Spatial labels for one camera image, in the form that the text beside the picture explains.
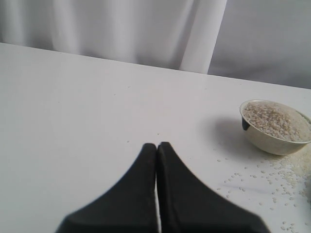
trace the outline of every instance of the white backdrop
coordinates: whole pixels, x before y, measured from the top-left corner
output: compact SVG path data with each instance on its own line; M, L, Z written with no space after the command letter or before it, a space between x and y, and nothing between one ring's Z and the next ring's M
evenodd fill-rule
M311 89L310 25L310 0L0 0L4 43Z
M207 73L226 0L0 0L2 41Z

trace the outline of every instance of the bowl rim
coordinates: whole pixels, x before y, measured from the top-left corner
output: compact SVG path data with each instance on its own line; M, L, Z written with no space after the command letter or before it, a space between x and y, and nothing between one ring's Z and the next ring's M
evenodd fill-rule
M263 132L262 130L258 129L257 127L255 127L252 123L250 123L244 116L243 114L243 110L244 110L244 107L248 104L248 103L251 103L251 102L270 102L270 103L277 103L277 104L280 104L280 105L283 105L285 107L288 107L288 108L291 108L293 110L295 110L296 112L298 112L304 119L306 119L306 121L309 122L309 124L311 124L311 119L309 117L307 117L306 115L304 115L303 113L297 111L296 109L288 106L288 105L285 105L283 103L279 103L279 102L275 102L275 101L271 101L271 100L248 100L248 101L245 101L243 102L241 105L240 105L240 114L242 116L242 118L248 123L250 124L251 126L253 126L256 130L260 131L261 133L269 136L269 137L272 137L272 138L275 138L275 139L278 139L280 141L284 141L284 142L288 142L288 143L293 143L293 144L308 144L308 143L311 143L311 139L309 141L303 141L303 142L293 142L293 141L287 141L287 140L284 140L284 139L281 139L281 138L278 138L278 137L274 137L272 135L269 135L265 132Z

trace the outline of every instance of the uncooked rice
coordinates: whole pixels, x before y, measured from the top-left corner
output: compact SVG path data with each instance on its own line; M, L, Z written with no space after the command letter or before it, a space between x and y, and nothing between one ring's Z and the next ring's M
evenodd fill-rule
M311 140L311 124L296 110L274 102L255 101L243 110L245 119L260 131L291 141Z

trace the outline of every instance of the bowl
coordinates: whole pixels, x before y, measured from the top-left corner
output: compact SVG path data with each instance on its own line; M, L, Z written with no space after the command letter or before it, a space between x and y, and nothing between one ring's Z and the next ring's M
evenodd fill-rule
M302 149L305 145L311 142L311 140L304 141L304 142L286 141L284 139L271 136L257 129L251 122L245 119L244 114L243 114L243 110L245 106L251 102L270 102L270 103L276 103L276 102L268 101L268 100L249 100L249 101L244 102L240 106L240 114L242 116L242 127L244 130L244 134L246 138L248 139L248 141L250 141L253 145L271 154L288 155L288 154L297 152L298 150ZM289 106L286 106L284 104L281 104L281 103L276 103L276 104L296 111L302 117L304 117L309 122L309 124L311 124L311 120L304 114L300 113L299 111Z

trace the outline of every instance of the table surface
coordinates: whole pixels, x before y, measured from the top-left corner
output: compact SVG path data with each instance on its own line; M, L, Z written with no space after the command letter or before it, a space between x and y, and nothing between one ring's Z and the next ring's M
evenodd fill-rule
M239 106L250 99L311 116L307 89L0 44L0 232L54 232L109 189L144 143L161 141L273 233L308 232L303 186L294 200L272 194L287 182L267 182L276 171L269 155L243 136Z

